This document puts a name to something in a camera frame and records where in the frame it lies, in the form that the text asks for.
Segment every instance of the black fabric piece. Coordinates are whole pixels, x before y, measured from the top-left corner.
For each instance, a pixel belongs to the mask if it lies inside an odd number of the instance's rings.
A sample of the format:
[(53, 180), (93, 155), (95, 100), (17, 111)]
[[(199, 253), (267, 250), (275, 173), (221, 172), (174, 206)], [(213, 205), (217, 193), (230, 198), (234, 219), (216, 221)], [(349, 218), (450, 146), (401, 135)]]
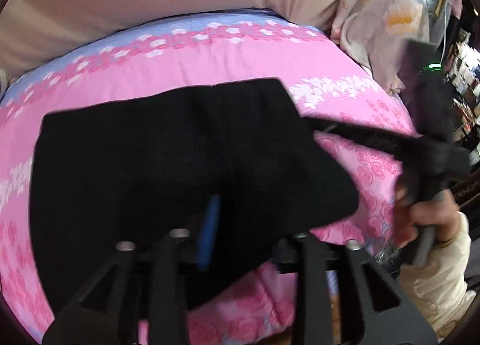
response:
[(276, 79), (189, 87), (44, 118), (30, 232), (57, 313), (117, 242), (139, 247), (221, 197), (210, 272), (190, 307), (271, 257), (287, 234), (354, 213), (348, 173), (313, 139)]
[(472, 239), (469, 262), (465, 269), (465, 281), (469, 290), (480, 291), (480, 239)]

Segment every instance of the human hand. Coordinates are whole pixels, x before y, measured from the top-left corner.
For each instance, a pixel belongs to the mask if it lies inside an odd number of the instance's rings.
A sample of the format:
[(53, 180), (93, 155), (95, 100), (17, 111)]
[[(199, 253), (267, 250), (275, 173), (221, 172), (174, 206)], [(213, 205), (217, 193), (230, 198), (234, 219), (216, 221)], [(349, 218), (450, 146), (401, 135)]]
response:
[(449, 189), (443, 191), (441, 201), (423, 201), (411, 205), (407, 201), (407, 189), (397, 181), (395, 186), (393, 242), (404, 247), (418, 236), (418, 225), (436, 225), (437, 242), (452, 239), (460, 229), (459, 206)]

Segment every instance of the metal screw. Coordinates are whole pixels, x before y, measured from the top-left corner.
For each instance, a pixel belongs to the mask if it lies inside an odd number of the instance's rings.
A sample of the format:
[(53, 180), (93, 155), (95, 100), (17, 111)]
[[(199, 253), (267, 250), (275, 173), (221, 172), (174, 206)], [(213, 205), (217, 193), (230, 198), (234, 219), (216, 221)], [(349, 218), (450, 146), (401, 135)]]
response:
[(130, 241), (121, 241), (117, 243), (117, 251), (134, 251), (135, 244)]
[(172, 238), (186, 238), (190, 236), (190, 230), (189, 229), (172, 229), (170, 230), (169, 235)]
[(349, 239), (345, 243), (345, 246), (349, 251), (359, 251), (362, 248), (362, 246), (360, 246), (360, 244), (355, 239)]

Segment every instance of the white flower pattern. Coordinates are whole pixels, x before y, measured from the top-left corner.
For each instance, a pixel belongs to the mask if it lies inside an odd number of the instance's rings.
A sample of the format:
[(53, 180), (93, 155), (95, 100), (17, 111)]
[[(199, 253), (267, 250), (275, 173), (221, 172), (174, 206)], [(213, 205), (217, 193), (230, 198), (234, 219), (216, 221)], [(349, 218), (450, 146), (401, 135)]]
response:
[(158, 47), (162, 44), (165, 44), (167, 41), (165, 39), (156, 39), (150, 42), (151, 47)]
[(23, 193), (25, 184), (30, 182), (30, 172), (32, 170), (32, 160), (30, 157), (26, 162), (15, 166), (10, 170), (10, 179), (0, 181), (0, 212), (8, 203), (8, 199), (12, 192), (16, 192), (17, 196)]
[(380, 89), (380, 86), (368, 77), (342, 77), (337, 81), (328, 77), (312, 77), (303, 78), (303, 82), (289, 87), (289, 93), (294, 102), (297, 104), (303, 102), (308, 108), (315, 108), (319, 102), (325, 100), (325, 95), (332, 97), (348, 95), (354, 99), (360, 92), (365, 93), (368, 89), (378, 92)]

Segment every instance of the pink rose pattern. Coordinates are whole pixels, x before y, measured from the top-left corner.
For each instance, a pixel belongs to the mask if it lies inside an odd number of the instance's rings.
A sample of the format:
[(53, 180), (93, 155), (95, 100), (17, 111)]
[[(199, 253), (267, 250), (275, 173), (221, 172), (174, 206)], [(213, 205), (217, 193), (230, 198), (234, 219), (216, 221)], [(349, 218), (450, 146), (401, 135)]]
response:
[(375, 125), (379, 128), (385, 128), (385, 125), (383, 124), (383, 120), (380, 116), (378, 115), (373, 115), (373, 121), (375, 122)]
[(191, 345), (218, 345), (222, 337), (212, 322), (202, 320), (187, 320), (188, 333)]
[(380, 210), (380, 215), (382, 216), (383, 220), (386, 223), (392, 224), (392, 222), (393, 222), (393, 204), (384, 200), (383, 203), (382, 203), (382, 209)]
[(373, 148), (369, 148), (368, 153), (370, 154), (370, 157), (373, 160), (379, 160), (381, 157), (381, 153), (378, 150), (375, 150)]
[(340, 117), (342, 118), (342, 121), (345, 123), (354, 123), (354, 119), (352, 115), (349, 115), (348, 113), (341, 112)]
[(339, 137), (337, 138), (337, 141), (340, 143), (340, 146), (347, 150), (352, 150), (355, 147), (355, 144), (351, 140)]
[(367, 218), (367, 230), (370, 235), (375, 238), (380, 238), (382, 236), (382, 221), (378, 216), (369, 216)]
[(370, 156), (367, 152), (367, 149), (362, 146), (357, 146), (355, 148), (355, 154), (357, 156), (357, 160), (364, 165), (368, 165), (370, 163)]
[(249, 273), (233, 285), (235, 304), (245, 310), (261, 310), (268, 302), (268, 294), (257, 277)]
[(365, 243), (364, 232), (361, 229), (359, 229), (359, 227), (354, 225), (352, 222), (348, 222), (347, 220), (341, 221), (340, 225), (341, 225), (343, 241), (354, 239), (356, 241), (359, 241), (361, 244)]
[(330, 236), (330, 227), (319, 227), (311, 232), (321, 241), (328, 241), (328, 236)]
[(333, 158), (337, 157), (338, 154), (338, 145), (334, 139), (331, 138), (320, 138), (318, 140), (320, 146), (322, 146)]
[(377, 197), (373, 192), (363, 191), (361, 193), (363, 203), (369, 212), (373, 212), (377, 209)]
[(382, 164), (377, 161), (372, 161), (370, 163), (371, 171), (375, 175), (375, 177), (380, 178), (380, 180), (385, 180), (385, 169), (383, 168)]
[(13, 220), (8, 224), (0, 220), (0, 257), (3, 297), (20, 323), (29, 329), (35, 340), (41, 342), (53, 321), (53, 314), (39, 279), (33, 278), (33, 282), (31, 279), (30, 272), (35, 270), (35, 261), (30, 241), (20, 242)]
[(288, 327), (293, 323), (295, 307), (291, 301), (281, 300), (278, 303), (275, 303), (275, 311), (280, 325)]
[(385, 101), (383, 101), (383, 100), (378, 100), (378, 101), (377, 101), (377, 104), (378, 104), (378, 106), (379, 106), (382, 110), (384, 110), (384, 111), (386, 111), (386, 112), (389, 111), (389, 109), (388, 109), (388, 107), (387, 107), (387, 104), (385, 104)]
[(397, 163), (394, 161), (393, 157), (384, 156), (381, 157), (380, 160), (382, 161), (383, 168), (388, 172), (395, 175), (395, 172), (398, 171)]
[(357, 183), (358, 185), (372, 185), (374, 182), (374, 174), (367, 166), (357, 167)]
[(372, 108), (376, 113), (378, 113), (378, 108), (377, 106), (375, 105), (375, 103), (373, 101), (370, 101), (370, 100), (367, 100), (367, 104), (370, 108)]
[(229, 337), (244, 344), (263, 337), (265, 332), (263, 320), (258, 318), (239, 318), (229, 324)]

